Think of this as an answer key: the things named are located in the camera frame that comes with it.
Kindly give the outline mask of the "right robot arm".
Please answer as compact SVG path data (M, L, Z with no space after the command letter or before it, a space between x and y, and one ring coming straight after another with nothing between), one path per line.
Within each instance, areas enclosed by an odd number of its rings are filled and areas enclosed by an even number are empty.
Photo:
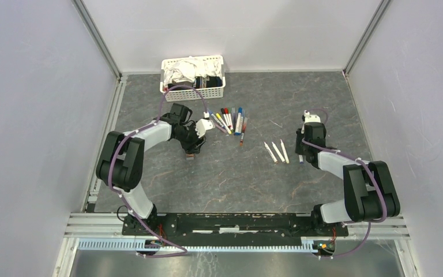
M353 158L326 146L323 123L305 123L296 130L295 152L314 168L343 181L343 199L314 207L310 219L314 234L327 234L334 223L383 222L400 214L400 201L388 165Z

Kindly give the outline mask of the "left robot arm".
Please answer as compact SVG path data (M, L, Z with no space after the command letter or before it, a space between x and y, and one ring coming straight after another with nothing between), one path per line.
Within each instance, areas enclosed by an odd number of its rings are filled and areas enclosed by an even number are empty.
M96 165L96 177L116 193L137 219L136 227L144 235L158 228L157 209L141 185L144 153L171 140L179 141L187 155L200 153L207 131L214 124L208 112L198 121L191 120L192 110L174 103L171 110L158 115L149 124L129 132L111 131L103 143Z

